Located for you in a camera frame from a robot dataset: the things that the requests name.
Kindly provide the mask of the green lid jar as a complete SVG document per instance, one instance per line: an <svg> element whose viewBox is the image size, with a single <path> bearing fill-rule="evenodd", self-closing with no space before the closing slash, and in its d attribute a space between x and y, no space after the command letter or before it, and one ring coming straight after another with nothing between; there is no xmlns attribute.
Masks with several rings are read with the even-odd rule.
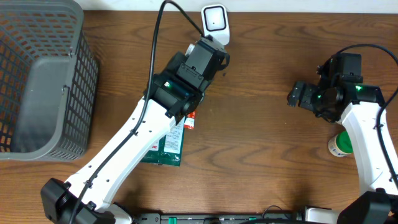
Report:
<svg viewBox="0 0 398 224"><path fill-rule="evenodd" d="M328 142L329 152L336 157L345 157L353 153L353 147L347 131L333 136Z"/></svg>

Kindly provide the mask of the red stick sachet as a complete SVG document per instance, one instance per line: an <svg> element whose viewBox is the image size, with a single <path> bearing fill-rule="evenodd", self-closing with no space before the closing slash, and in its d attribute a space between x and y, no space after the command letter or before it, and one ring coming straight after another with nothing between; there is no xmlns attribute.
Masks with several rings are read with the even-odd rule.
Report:
<svg viewBox="0 0 398 224"><path fill-rule="evenodd" d="M194 129L196 113L197 113L197 111L195 110L192 113L186 115L185 121L184 121L184 128L186 128L186 129Z"/></svg>

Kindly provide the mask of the tall green white packet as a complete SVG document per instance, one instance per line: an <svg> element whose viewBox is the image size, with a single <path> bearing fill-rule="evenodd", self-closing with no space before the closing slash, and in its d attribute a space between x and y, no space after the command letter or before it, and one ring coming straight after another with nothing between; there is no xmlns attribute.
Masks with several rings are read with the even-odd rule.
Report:
<svg viewBox="0 0 398 224"><path fill-rule="evenodd" d="M171 132L156 142L141 159L141 162L159 166L179 167L182 160L184 122L185 119L182 119Z"/></svg>

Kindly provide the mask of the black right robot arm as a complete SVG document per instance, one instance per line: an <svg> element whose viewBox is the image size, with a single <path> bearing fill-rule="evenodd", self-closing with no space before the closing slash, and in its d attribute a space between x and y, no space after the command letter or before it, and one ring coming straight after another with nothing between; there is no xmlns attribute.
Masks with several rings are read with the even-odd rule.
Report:
<svg viewBox="0 0 398 224"><path fill-rule="evenodd" d="M288 104L342 125L359 175L360 196L348 207L340 212L308 208L303 219L312 223L397 223L397 154L379 87L358 82L296 82Z"/></svg>

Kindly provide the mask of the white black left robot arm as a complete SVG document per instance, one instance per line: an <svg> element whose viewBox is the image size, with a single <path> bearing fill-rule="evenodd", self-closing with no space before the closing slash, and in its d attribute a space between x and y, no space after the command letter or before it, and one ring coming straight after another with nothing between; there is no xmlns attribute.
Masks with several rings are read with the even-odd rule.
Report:
<svg viewBox="0 0 398 224"><path fill-rule="evenodd" d="M113 203L116 192L151 147L196 109L216 69L198 49L176 53L105 147L66 182L43 186L45 216L53 223L132 223Z"/></svg>

